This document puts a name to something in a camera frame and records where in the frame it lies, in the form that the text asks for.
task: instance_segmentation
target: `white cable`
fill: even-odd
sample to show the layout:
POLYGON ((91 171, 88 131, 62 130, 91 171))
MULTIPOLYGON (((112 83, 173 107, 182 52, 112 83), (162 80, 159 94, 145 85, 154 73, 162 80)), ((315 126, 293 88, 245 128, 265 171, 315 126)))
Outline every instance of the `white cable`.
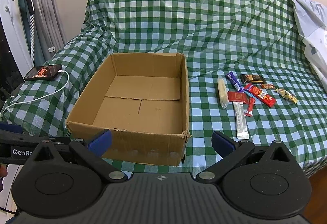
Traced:
POLYGON ((31 63, 34 68, 34 14, 30 17, 30 30, 31 30, 31 63))
POLYGON ((34 101, 37 101, 37 100, 40 100, 40 99, 46 98, 46 97, 51 96, 51 95, 54 95, 54 94, 56 94, 57 92, 63 90, 63 89, 66 87, 66 85, 68 84, 68 82, 69 82, 69 73, 66 72, 66 71, 64 71, 64 70, 59 70, 58 72, 59 72, 59 73, 66 73, 66 74, 67 74, 67 82, 66 82, 66 84, 65 84, 62 88, 60 88, 59 90, 57 90, 57 91, 55 91, 55 92, 53 92, 53 93, 51 93, 51 94, 45 95, 45 96, 40 97, 40 98, 37 98, 37 99, 33 99, 33 100, 30 100, 30 101, 24 101, 24 102, 16 102, 16 103, 13 103, 13 104, 9 105, 8 107, 6 107, 6 108, 4 109, 4 111, 3 111, 2 113, 0 113, 0 120, 2 119, 2 116, 3 116, 4 112, 5 112, 9 107, 11 107, 11 106, 13 106, 13 105, 25 104, 25 103, 32 103, 32 102, 34 102, 34 101))

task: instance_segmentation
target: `teal curtain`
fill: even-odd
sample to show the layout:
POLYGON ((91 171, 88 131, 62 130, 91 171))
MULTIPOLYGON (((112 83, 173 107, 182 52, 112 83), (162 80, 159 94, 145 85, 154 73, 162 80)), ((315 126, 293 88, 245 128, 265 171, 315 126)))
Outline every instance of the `teal curtain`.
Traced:
MULTIPOLYGON (((22 24, 24 26, 25 37, 29 50, 31 49, 31 37, 30 37, 30 16, 27 9, 26 0, 18 0, 20 13, 22 16, 22 24)), ((34 29, 34 53, 35 53, 35 66, 41 66, 46 59, 43 56, 43 52, 40 45, 40 40, 36 29, 34 29)))

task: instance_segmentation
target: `human hand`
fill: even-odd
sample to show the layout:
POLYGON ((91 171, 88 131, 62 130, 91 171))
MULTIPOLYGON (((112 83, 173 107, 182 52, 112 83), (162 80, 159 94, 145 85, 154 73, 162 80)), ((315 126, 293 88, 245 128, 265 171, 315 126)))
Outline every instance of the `human hand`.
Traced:
MULTIPOLYGON (((6 177, 8 175, 7 169, 4 165, 0 164, 0 177, 6 177)), ((3 184, 0 182, 0 191, 3 190, 3 184)))

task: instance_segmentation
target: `white floor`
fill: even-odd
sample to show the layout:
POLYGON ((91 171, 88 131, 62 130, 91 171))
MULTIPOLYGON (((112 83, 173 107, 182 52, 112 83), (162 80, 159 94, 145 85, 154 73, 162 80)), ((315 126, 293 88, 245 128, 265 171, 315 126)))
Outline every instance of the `white floor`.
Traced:
MULTIPOLYGON (((17 207, 14 200, 12 199, 11 186, 21 169, 22 165, 9 165, 7 168, 8 176, 2 180, 4 188, 2 192, 0 192, 0 207, 13 212, 16 211, 17 207)), ((6 221, 11 219, 13 216, 13 214, 0 210, 0 224, 5 224, 6 221)))

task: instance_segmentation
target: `brown floor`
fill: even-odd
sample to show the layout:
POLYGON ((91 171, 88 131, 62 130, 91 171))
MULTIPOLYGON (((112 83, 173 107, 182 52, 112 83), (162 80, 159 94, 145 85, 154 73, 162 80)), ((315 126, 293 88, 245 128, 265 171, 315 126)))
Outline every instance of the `brown floor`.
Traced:
POLYGON ((304 216, 312 224, 327 224, 327 167, 319 170, 309 180, 312 195, 305 208, 304 216))

